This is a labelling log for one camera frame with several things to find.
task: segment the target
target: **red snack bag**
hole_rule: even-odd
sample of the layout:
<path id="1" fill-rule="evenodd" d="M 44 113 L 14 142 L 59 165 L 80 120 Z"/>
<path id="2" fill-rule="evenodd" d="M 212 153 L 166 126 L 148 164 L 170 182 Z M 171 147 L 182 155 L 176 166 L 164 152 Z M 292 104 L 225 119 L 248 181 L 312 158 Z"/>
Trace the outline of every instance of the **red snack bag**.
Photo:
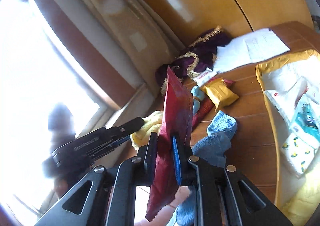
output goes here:
<path id="1" fill-rule="evenodd" d="M 210 83 L 215 79 L 217 79 L 217 77 L 211 78 L 208 81 L 208 83 Z M 230 88 L 230 86 L 234 83 L 233 80 L 229 80 L 229 79 L 224 79 L 224 82 L 226 83 L 228 88 Z M 200 103 L 200 108 L 198 112 L 192 118 L 192 131 L 198 126 L 198 124 L 201 122 L 204 116 L 207 113 L 209 113 L 213 107 L 214 107 L 214 103 L 211 101 L 210 98 L 206 96 L 204 100 L 202 100 L 202 102 Z"/>
<path id="2" fill-rule="evenodd" d="M 158 135 L 156 173 L 150 187 L 146 219 L 151 222 L 162 207 L 174 200 L 178 184 L 172 155 L 172 133 L 179 133 L 182 144 L 190 145 L 193 97 L 168 68 L 162 127 Z"/>

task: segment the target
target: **wooden table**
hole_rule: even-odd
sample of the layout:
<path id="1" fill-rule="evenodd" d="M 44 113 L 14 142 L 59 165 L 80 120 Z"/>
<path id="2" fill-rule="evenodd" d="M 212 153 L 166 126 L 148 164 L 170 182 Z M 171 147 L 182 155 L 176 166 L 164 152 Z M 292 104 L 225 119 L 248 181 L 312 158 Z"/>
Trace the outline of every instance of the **wooden table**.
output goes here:
<path id="1" fill-rule="evenodd" d="M 306 49 L 320 51 L 320 35 L 299 22 L 276 25 L 271 29 L 290 48 L 290 52 Z M 231 90 L 239 95 L 232 105 L 222 109 L 237 121 L 238 130 L 231 140 L 231 148 L 226 152 L 227 164 L 233 164 L 244 173 L 271 201 L 275 200 L 277 184 L 276 146 L 271 129 L 263 93 L 257 81 L 255 64 L 238 67 L 220 74 L 225 79 L 236 83 Z M 183 83 L 188 89 L 195 83 L 186 79 Z M 163 110 L 164 100 L 158 98 L 150 109 Z M 215 111 L 210 111 L 193 131 L 191 145 L 207 136 L 206 129 Z M 125 149 L 120 160 L 136 155 L 132 147 Z"/>

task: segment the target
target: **yellow snack package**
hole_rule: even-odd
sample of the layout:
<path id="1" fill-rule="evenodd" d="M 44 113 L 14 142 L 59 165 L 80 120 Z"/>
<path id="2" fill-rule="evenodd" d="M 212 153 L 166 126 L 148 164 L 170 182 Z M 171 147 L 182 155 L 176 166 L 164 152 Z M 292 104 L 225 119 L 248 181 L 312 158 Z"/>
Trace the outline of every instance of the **yellow snack package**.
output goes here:
<path id="1" fill-rule="evenodd" d="M 224 106 L 231 105 L 239 96 L 227 88 L 222 78 L 215 79 L 200 88 L 216 106 L 216 112 Z"/>

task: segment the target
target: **curtain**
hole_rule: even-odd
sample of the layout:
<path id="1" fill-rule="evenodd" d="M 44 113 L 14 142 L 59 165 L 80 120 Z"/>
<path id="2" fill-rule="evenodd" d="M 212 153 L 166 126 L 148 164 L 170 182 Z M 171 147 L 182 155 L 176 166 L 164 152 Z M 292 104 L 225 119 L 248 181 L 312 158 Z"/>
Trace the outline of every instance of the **curtain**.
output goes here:
<path id="1" fill-rule="evenodd" d="M 158 95 L 155 71 L 178 56 L 177 38 L 171 37 L 173 44 L 137 0 L 82 1 L 128 54 L 152 94 Z"/>

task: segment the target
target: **gold fringe trim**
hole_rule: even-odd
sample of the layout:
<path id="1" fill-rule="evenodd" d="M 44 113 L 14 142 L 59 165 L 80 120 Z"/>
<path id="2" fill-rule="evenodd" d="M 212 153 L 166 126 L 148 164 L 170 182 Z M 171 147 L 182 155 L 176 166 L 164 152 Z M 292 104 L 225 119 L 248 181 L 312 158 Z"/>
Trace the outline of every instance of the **gold fringe trim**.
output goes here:
<path id="1" fill-rule="evenodd" d="M 221 33 L 221 32 L 223 32 L 223 29 L 221 26 L 218 25 L 212 32 L 206 34 L 204 37 L 198 37 L 198 39 L 196 39 L 196 41 L 191 43 L 189 47 L 194 47 L 199 42 L 209 41 L 211 37 L 216 36 L 218 33 Z"/>
<path id="2" fill-rule="evenodd" d="M 213 63 L 213 64 L 215 63 L 215 61 L 216 61 L 217 58 L 218 58 L 217 55 L 212 54 L 212 63 Z"/>
<path id="3" fill-rule="evenodd" d="M 163 82 L 163 84 L 162 84 L 162 87 L 161 87 L 161 90 L 160 90 L 160 93 L 161 93 L 161 95 L 165 95 L 166 94 L 166 92 L 167 92 L 167 85 L 168 85 L 168 79 L 167 78 L 165 78 L 164 79 L 164 82 Z"/>
<path id="4" fill-rule="evenodd" d="M 181 55 L 178 59 L 185 58 L 185 57 L 194 57 L 193 63 L 187 67 L 187 74 L 190 78 L 194 78 L 200 75 L 200 72 L 195 72 L 194 69 L 196 68 L 197 64 L 199 63 L 199 57 L 193 52 L 187 52 L 186 54 Z"/>

